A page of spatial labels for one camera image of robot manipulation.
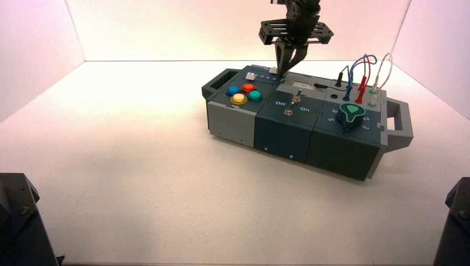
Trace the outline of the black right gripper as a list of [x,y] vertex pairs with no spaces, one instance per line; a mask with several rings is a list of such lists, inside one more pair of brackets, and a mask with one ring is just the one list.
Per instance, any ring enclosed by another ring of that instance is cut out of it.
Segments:
[[308,44],[328,44],[334,33],[319,22],[319,3],[284,3],[283,19],[262,21],[258,36],[264,45],[275,44],[277,69],[284,75],[300,63],[308,53]]

